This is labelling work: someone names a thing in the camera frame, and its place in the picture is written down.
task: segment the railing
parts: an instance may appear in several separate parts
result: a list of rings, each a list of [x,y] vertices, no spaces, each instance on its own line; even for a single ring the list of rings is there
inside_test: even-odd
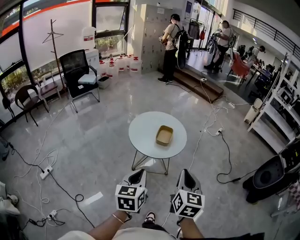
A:
[[[295,58],[297,58],[300,61],[300,48],[277,29],[249,14],[246,14],[236,9],[234,9],[233,19],[268,35],[274,41],[281,44],[286,50],[292,52]]]

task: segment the bracelet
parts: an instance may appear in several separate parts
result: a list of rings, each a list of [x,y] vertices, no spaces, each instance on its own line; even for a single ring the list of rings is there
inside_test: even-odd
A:
[[[122,224],[124,224],[124,222],[123,222],[121,219],[119,219],[116,215],[112,214],[112,216],[113,216],[115,219],[119,220]]]

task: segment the round white table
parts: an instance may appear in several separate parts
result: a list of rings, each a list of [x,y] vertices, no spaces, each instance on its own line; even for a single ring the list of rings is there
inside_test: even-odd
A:
[[[156,134],[162,125],[173,129],[172,140],[166,147],[156,143]],[[129,139],[136,149],[135,158],[138,151],[144,155],[136,164],[134,158],[131,167],[133,171],[147,158],[155,158],[162,162],[165,171],[163,174],[167,175],[170,158],[179,154],[187,143],[187,132],[181,122],[167,113],[145,112],[131,122]],[[164,159],[168,159],[168,167],[165,166]]]

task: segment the foot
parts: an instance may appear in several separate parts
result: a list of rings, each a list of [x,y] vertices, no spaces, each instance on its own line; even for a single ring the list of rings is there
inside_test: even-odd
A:
[[[213,70],[218,73],[220,68],[219,67],[214,67]]]
[[[206,66],[203,66],[205,69],[207,70],[212,70],[213,69],[213,66],[212,65],[206,65]]]
[[[158,78],[157,80],[158,80],[159,82],[161,82],[161,83],[166,83],[166,84],[169,82],[167,79],[165,79],[165,78],[163,78],[163,77],[162,77],[162,78]]]
[[[151,222],[155,223],[155,220],[156,220],[155,213],[154,212],[148,212],[148,214],[146,215],[146,218],[145,218],[145,222],[151,221]]]

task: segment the black pants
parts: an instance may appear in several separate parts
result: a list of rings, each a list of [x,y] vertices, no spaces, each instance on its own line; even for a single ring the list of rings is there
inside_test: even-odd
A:
[[[173,80],[173,74],[176,67],[177,49],[166,50],[164,58],[164,79]]]
[[[227,52],[227,50],[229,49],[229,47],[223,47],[221,45],[218,45],[217,46],[218,50],[221,52],[221,55],[219,57],[219,59],[216,61],[216,62],[213,62],[214,61],[214,58],[216,56],[216,53],[217,51],[214,53],[213,57],[212,57],[212,60],[211,60],[211,63],[210,65],[214,68],[214,67],[220,67],[223,60],[224,60],[224,56],[225,56],[225,53]]]
[[[164,231],[167,233],[167,231],[160,225],[157,225],[155,223],[153,223],[152,221],[147,221],[147,222],[144,222],[142,224],[142,227],[143,228],[148,228],[148,229],[153,229],[153,230],[160,230],[160,231]]]

